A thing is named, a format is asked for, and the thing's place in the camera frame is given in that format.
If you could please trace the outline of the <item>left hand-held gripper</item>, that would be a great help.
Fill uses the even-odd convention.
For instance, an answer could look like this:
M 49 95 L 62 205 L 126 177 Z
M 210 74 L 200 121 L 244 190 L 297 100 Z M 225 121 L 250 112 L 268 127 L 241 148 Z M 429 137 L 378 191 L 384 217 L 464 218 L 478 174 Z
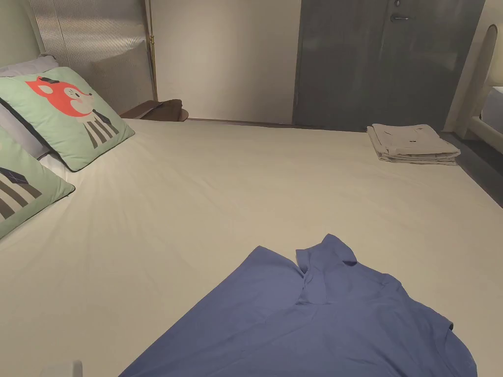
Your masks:
M 41 377 L 83 377 L 83 364 L 80 360 L 46 366 Z

